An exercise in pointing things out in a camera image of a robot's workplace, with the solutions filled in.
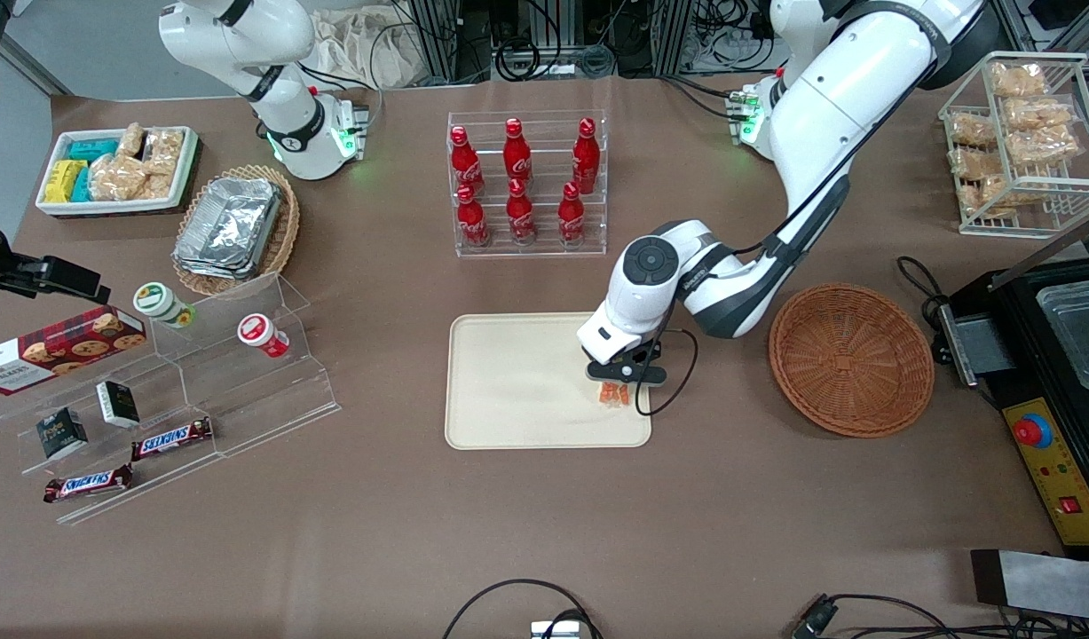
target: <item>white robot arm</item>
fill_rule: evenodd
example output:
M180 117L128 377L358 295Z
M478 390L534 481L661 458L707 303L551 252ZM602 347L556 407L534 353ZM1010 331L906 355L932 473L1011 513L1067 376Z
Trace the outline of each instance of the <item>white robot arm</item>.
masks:
M819 23L808 20L805 9L810 3L824 5ZM795 11L793 4L804 8ZM645 348L658 347L650 340L674 299L709 335L746 334L840 210L856 150L937 70L949 64L965 70L986 53L958 51L957 60L950 62L952 44L982 24L983 0L825 4L832 0L771 4L774 17L793 16L787 26L795 28L795 36L812 39L793 44L794 53L800 53L797 65L805 64L804 53L823 49L799 76L786 71L787 88L775 78L775 84L754 85L767 116L755 148L776 165L788 200L786 219L760 242L759 255L749 262L742 262L697 219L665 223L631 243L612 271L607 298L577 332L584 351L596 360L588 368L592 379L636 381L635 359L628 355L638 348L646 356ZM823 37L824 24L835 27L830 37ZM979 36L968 41L977 47L978 41L993 40Z
M241 94L296 177L328 177L357 155L353 106L304 85L295 62L315 45L296 0L185 0L162 9L158 32L179 62Z

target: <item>red bottle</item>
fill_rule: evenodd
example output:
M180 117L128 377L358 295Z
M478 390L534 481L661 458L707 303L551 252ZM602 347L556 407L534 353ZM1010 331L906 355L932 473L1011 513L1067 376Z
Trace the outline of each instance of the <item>red bottle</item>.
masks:
M504 171L509 180L524 180L525 186L533 181L533 150L524 138L524 126L516 118L504 122Z
M458 185L470 185L474 187L474 195L485 193L485 179L480 174L480 158L469 143L469 134L465 126L454 126L450 130L450 142L453 143L453 152L450 153L450 163L453 165L453 176Z
M592 193L596 177L600 174L600 143L596 140L596 121L591 118L579 121L579 138L572 150L572 168L579 193Z
M564 199L560 201L560 242L568 249L584 243L584 202L579 201L575 181L564 185Z
M525 197L528 185L524 180L509 180L509 201L504 205L509 213L509 230L512 242L523 247L536 242L536 225L533 223L533 202Z
M475 201L470 185L458 186L458 226L462 229L462 239L469 246L487 247L490 243L485 209Z

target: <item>wicker basket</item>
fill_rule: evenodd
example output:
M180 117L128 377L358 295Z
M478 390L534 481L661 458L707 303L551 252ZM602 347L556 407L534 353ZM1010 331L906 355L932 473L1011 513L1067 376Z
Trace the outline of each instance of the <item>wicker basket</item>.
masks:
M292 257L295 235L299 232L299 202L296 201L295 194L292 193L292 185L289 185L287 179L278 173L278 171L269 169L267 165L243 165L238 167L238 169L224 171L215 177L215 180L219 177L268 180L273 185L279 185L280 189L283 191L280 210L277 213L280 218L276 220L276 226L272 226L271 236L268 238L268 246L265 247L264 259L260 262L260 271L257 272L257 275L264 275L266 272L283 271L284 267L287 266L289 258ZM200 197L203 197L211 184L212 180L207 185L200 187L200 192L189 202L188 209L185 211L185 218L182 219L182 226L178 231L179 237L185 232L185 226L193 216L193 209L196 208L196 204L199 202ZM200 295L217 295L246 281L198 275L195 272L189 272L182 267L178 267L178 263L174 263L174 271L178 271L178 278L185 284L188 291L198 292Z
M769 362L800 413L849 437L908 428L933 393L922 331L884 296L852 284L813 286L784 304L769 332Z

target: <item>walkers cookie box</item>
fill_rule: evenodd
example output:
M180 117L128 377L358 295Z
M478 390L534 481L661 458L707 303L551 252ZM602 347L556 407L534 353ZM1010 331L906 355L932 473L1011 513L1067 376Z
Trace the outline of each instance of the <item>walkers cookie box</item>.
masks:
M11 395L145 343L146 328L134 317L112 306L87 310L0 344L0 393Z

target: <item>brown table surface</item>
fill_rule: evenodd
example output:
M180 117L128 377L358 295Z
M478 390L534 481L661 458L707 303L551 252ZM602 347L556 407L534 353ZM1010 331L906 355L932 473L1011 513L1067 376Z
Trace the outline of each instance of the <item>brown table surface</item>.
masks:
M1032 250L954 230L934 116L945 97L915 94L872 138L836 222L760 327L701 340L694 379L641 448L456 452L442 432L455 317L590 310L635 236L697 216L747 246L782 219L784 195L770 163L657 81L390 93L365 161L294 182L304 225L285 275L314 303L309 340L342 411L81 526L54 525L0 435L0 636L436 637L470 594L512 577L572 589L613 638L772 638L821 591L995 619L975 603L967 550L1060 551L998 414L941 369L917 425L844 440L788 404L767 358L772 316L800 288L871 286L917 316L895 256L954 292ZM446 113L589 106L609 109L609 254L457 259ZM193 126L198 183L276 163L238 98L53 107L56 132ZM13 247L101 271L121 305L147 280L175 280L179 221L29 208ZM0 340L88 307L0 294ZM687 351L668 340L674 376ZM455 636L524 637L562 607L543 590L494 593ZM918 622L853 603L833 627Z

